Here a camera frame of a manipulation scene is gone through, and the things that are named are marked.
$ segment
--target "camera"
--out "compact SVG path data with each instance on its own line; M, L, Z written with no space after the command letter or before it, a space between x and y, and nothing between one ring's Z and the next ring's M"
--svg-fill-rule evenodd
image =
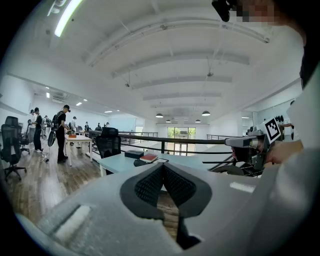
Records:
M228 22L230 20L230 10L234 11L237 3L237 0L213 0L211 4L221 19Z

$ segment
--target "window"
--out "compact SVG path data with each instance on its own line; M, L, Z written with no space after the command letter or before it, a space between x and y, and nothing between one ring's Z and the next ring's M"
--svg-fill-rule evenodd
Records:
M193 127L168 127L167 128L167 137L170 139L196 139L196 128ZM196 148L195 144L188 143L173 143L168 142L166 145L167 150L172 150L174 152L169 152L170 155L177 156L193 156L192 153L186 152L194 152Z

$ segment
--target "box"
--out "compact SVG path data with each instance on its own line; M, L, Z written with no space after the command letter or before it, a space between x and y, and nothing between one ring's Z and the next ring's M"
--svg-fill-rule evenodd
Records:
M133 158L133 159L140 159L145 154L143 151L138 151L138 150L128 150L124 152L124 156L126 158Z

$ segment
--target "table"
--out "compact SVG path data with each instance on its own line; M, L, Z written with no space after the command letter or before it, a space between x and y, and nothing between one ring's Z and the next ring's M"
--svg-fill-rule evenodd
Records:
M83 135L77 135L75 138L69 138L69 135L65 134L64 135L64 142L69 142L69 147L70 147L70 142L89 142L89 152L90 152L90 162L92 162L92 139L89 137L85 137ZM67 146L64 147L64 154L67 155ZM70 154L69 154L69 164L72 166L72 161L71 161L71 148L70 148Z
M79 130L79 131L76 131L75 134L76 135L82 135L82 136L86 137L86 135L89 135L89 132L85 131L85 130Z
M206 165L202 163L198 156L183 156L183 155L172 155L172 154L158 154L159 159L167 159L169 163L175 163L190 168L195 168L203 171L207 171ZM134 168L134 161L136 159L125 157L124 153L116 154L110 157L99 159L97 162L100 165L101 177L106 176L105 170L112 173L120 173L131 171Z

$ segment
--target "book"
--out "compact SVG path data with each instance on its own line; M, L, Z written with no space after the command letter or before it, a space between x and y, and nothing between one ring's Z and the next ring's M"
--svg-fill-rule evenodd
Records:
M144 156L141 156L140 160L145 161L147 163L152 163L157 158L158 158L158 156L156 154L146 154Z

